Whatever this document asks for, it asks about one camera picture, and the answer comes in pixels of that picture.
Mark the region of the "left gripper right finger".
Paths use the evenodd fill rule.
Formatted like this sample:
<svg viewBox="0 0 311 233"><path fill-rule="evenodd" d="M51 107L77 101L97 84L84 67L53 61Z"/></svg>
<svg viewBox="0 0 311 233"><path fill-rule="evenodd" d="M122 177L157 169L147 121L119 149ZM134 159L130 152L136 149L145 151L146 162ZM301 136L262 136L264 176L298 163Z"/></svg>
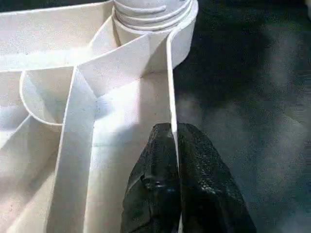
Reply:
<svg viewBox="0 0 311 233"><path fill-rule="evenodd" d="M182 223L185 233L255 233L256 226L228 166L210 139L178 124Z"/></svg>

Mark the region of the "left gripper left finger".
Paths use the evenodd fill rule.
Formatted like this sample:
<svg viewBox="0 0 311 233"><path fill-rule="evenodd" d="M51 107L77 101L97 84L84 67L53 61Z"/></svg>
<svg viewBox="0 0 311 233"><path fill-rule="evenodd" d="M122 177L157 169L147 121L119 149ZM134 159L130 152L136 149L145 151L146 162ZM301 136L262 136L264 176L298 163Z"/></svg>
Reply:
<svg viewBox="0 0 311 233"><path fill-rule="evenodd" d="M180 183L170 123L153 126L128 179L122 233L176 233L181 215Z"/></svg>

